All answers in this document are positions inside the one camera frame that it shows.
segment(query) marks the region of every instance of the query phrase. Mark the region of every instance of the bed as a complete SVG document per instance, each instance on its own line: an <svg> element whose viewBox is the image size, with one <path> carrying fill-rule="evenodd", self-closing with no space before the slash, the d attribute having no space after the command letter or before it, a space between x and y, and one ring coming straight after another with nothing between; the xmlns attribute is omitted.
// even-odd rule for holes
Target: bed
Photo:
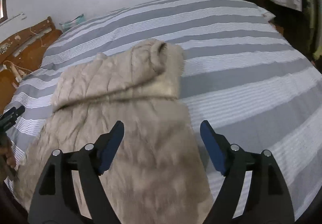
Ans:
<svg viewBox="0 0 322 224"><path fill-rule="evenodd" d="M322 75L267 23L257 5L242 0L157 0L64 33L6 107L26 107L7 132L17 160L51 115L51 96L67 67L89 62L99 52L125 51L147 38L185 50L180 98L189 108L214 199L223 177L201 141L203 120L247 151L272 151L298 219L322 185ZM235 217L243 212L250 179L247 174Z"/></svg>

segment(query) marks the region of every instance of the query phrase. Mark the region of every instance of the blue gripper pad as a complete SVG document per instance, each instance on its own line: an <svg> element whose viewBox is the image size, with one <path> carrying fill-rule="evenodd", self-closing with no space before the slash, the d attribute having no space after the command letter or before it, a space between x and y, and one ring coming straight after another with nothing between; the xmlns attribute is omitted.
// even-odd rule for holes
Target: blue gripper pad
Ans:
<svg viewBox="0 0 322 224"><path fill-rule="evenodd" d="M102 161L101 165L98 168L98 172L103 174L104 171L108 170L112 164L112 161L115 157L116 152L123 140L124 136L124 124L119 123L118 126L114 129L113 135L109 142L107 143L105 149L101 152L100 159Z"/></svg>
<svg viewBox="0 0 322 224"><path fill-rule="evenodd" d="M215 169L224 175L227 171L225 167L226 156L221 151L206 122L200 124L200 135Z"/></svg>

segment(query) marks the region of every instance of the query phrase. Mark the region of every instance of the gray and white striped bedsheet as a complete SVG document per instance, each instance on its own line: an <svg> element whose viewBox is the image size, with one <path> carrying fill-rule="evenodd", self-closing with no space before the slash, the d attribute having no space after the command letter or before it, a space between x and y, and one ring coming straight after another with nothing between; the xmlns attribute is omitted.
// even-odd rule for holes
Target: gray and white striped bedsheet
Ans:
<svg viewBox="0 0 322 224"><path fill-rule="evenodd" d="M223 177L209 163L199 136L205 119L247 151L273 152L298 218L322 185L322 76L262 18L255 4L242 0L158 0L67 31L6 108L26 107L8 131L17 159L51 115L51 95L68 66L91 61L99 52L127 50L147 38L185 50L181 100L189 107L214 198ZM236 216L246 203L250 178L247 174Z"/></svg>

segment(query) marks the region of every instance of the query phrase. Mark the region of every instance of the window frame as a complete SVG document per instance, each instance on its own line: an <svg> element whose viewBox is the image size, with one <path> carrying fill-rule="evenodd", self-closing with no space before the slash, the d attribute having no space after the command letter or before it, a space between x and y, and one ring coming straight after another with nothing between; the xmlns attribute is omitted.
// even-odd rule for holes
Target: window frame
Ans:
<svg viewBox="0 0 322 224"><path fill-rule="evenodd" d="M6 0L2 0L3 17L0 18L0 24L8 19Z"/></svg>

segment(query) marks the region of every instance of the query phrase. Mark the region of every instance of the silver screw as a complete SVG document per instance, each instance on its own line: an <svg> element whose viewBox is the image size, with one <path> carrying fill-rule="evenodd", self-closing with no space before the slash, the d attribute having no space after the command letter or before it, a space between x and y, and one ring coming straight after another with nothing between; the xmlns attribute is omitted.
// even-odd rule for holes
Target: silver screw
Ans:
<svg viewBox="0 0 322 224"><path fill-rule="evenodd" d="M88 143L88 144L86 144L86 146L85 146L85 150L87 150L87 151L90 151L90 150L92 150L94 148L94 145L92 144L92 143Z"/></svg>
<svg viewBox="0 0 322 224"><path fill-rule="evenodd" d="M238 151L239 150L239 146L237 144L231 144L230 148L233 150L233 151Z"/></svg>
<svg viewBox="0 0 322 224"><path fill-rule="evenodd" d="M264 155L266 156L266 157L269 157L269 156L271 156L272 155L272 153L269 151L269 150L264 150Z"/></svg>
<svg viewBox="0 0 322 224"><path fill-rule="evenodd" d="M53 151L53 155L54 156L58 156L59 154L60 154L60 150L59 149Z"/></svg>

